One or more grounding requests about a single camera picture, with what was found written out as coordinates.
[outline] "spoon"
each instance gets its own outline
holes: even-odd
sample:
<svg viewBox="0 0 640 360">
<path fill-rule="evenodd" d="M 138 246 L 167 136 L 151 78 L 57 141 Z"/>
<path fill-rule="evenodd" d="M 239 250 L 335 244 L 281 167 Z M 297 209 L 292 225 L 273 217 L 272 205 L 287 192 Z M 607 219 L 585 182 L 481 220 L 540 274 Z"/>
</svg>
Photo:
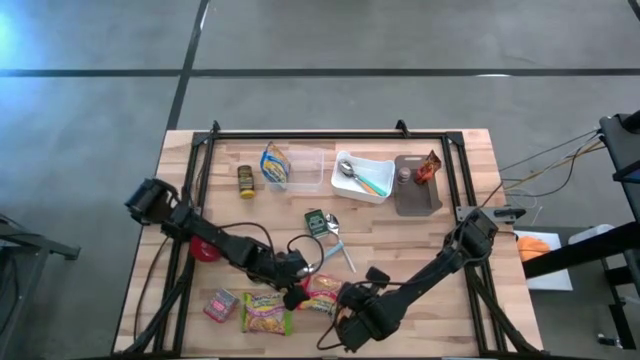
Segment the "spoon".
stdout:
<svg viewBox="0 0 640 360">
<path fill-rule="evenodd" d="M 351 271 L 355 273 L 356 267 L 355 265 L 353 265 L 353 261 L 351 261 L 351 257 L 349 256 L 347 249 L 344 248 L 344 243 L 342 242 L 342 239 L 340 239 L 340 235 L 338 235 L 338 231 L 340 230 L 340 224 L 338 223 L 338 218 L 333 214 L 327 214 L 325 216 L 325 220 L 327 223 L 327 227 L 329 228 L 329 231 L 338 238 L 338 245 L 335 246 L 333 249 L 340 246 L 340 249 L 342 249 L 342 252 L 344 253 L 344 257 L 347 259 L 347 263 L 349 264 Z"/>
<path fill-rule="evenodd" d="M 338 163 L 338 168 L 340 169 L 340 172 L 342 172 L 345 176 L 354 178 L 368 193 L 372 195 L 387 196 L 386 191 L 380 189 L 371 181 L 356 174 L 356 172 L 353 170 L 353 165 L 351 165 L 351 163 L 347 160 L 340 160 L 340 162 Z"/>
<path fill-rule="evenodd" d="M 338 238 L 338 245 L 332 247 L 331 249 L 329 249 L 329 251 L 324 253 L 324 261 L 327 261 L 327 259 L 333 256 L 335 253 L 342 250 L 342 252 L 344 253 L 344 257 L 347 258 L 347 263 L 349 264 L 351 271 L 356 272 L 356 267 L 355 265 L 353 265 L 353 261 L 351 261 L 351 257 L 349 256 L 349 253 L 347 253 L 347 250 L 344 248 L 344 243 L 342 242 L 342 239 L 340 239 L 340 236 L 338 235 L 338 231 L 340 230 L 340 224 L 338 223 L 338 218 L 333 214 L 327 214 L 325 216 L 325 220 L 326 220 L 326 224 L 327 224 L 327 228 L 329 229 L 329 232 L 331 232 L 333 235 L 335 235 Z M 308 265 L 304 269 L 300 270 L 298 272 L 298 276 L 300 278 L 306 277 L 309 274 L 314 273 L 319 266 L 320 266 L 320 261 L 316 261 L 315 263 Z"/>
</svg>

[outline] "clear plastic container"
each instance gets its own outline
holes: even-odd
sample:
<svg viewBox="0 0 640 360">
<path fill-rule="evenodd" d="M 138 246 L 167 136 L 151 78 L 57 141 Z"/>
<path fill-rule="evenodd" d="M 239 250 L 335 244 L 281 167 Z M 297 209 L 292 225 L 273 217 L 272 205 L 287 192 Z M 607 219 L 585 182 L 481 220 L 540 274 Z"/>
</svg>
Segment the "clear plastic container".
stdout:
<svg viewBox="0 0 640 360">
<path fill-rule="evenodd" d="M 322 188 L 324 172 L 324 151 L 322 150 L 291 150 L 283 151 L 291 163 L 289 179 L 284 186 L 270 182 L 265 183 L 272 191 L 317 192 Z"/>
</svg>

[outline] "concrete floor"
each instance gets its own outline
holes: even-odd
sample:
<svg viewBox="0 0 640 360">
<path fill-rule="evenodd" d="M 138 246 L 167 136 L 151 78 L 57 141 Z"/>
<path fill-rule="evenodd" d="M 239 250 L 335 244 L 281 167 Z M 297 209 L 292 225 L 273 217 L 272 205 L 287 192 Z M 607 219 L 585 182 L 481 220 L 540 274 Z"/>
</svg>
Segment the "concrete floor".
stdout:
<svg viewBox="0 0 640 360">
<path fill-rule="evenodd" d="M 179 69 L 199 0 L 0 3 L 0 69 Z M 194 68 L 629 68 L 640 23 L 625 0 L 213 0 Z M 0 78 L 0 212 L 68 244 L 52 258 L 21 358 L 109 352 L 139 227 L 122 205 L 152 176 L 178 79 Z M 640 77 L 191 79 L 180 129 L 489 128 L 501 166 L 638 110 Z M 503 174 L 538 170 L 561 149 Z M 526 188 L 561 184 L 566 168 Z M 536 225 L 631 220 L 606 152 L 581 158 Z M 533 215 L 519 223 L 529 225 Z M 545 342 L 583 353 L 536 304 Z"/>
</svg>

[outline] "green box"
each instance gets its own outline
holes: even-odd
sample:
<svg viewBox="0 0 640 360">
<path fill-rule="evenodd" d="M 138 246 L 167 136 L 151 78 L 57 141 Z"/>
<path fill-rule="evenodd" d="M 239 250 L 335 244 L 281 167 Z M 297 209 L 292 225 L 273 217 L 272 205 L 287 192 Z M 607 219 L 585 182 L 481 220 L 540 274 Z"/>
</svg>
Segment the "green box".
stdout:
<svg viewBox="0 0 640 360">
<path fill-rule="evenodd" d="M 322 210 L 313 210 L 304 214 L 304 220 L 307 222 L 311 236 L 321 238 L 329 234 L 329 228 L 327 227 Z"/>
</svg>

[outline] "food package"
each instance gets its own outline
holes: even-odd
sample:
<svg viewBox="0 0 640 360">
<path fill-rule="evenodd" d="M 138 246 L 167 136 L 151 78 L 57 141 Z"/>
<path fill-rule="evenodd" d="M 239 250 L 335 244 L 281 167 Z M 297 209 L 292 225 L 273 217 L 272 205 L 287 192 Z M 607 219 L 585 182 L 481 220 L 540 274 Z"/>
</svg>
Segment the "food package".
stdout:
<svg viewBox="0 0 640 360">
<path fill-rule="evenodd" d="M 427 181 L 433 179 L 436 171 L 440 170 L 441 167 L 442 161 L 440 161 L 440 158 L 436 155 L 436 153 L 431 150 L 422 166 L 420 166 L 420 168 L 418 168 L 418 171 L 416 171 L 416 175 L 414 178 L 416 184 L 422 185 Z"/>
<path fill-rule="evenodd" d="M 285 189 L 289 171 L 291 170 L 291 163 L 273 141 L 269 141 L 267 148 L 262 153 L 260 169 L 268 181 Z"/>
<path fill-rule="evenodd" d="M 291 312 L 282 301 L 282 294 L 252 295 L 244 293 L 242 332 L 270 332 L 291 335 Z"/>
<path fill-rule="evenodd" d="M 311 299 L 302 302 L 298 308 L 316 310 L 331 315 L 341 287 L 341 280 L 326 275 L 312 275 L 305 286 L 305 291 Z"/>
<path fill-rule="evenodd" d="M 228 290 L 218 289 L 213 299 L 207 303 L 203 311 L 213 320 L 223 323 L 227 321 L 239 301 L 240 299 Z"/>
</svg>

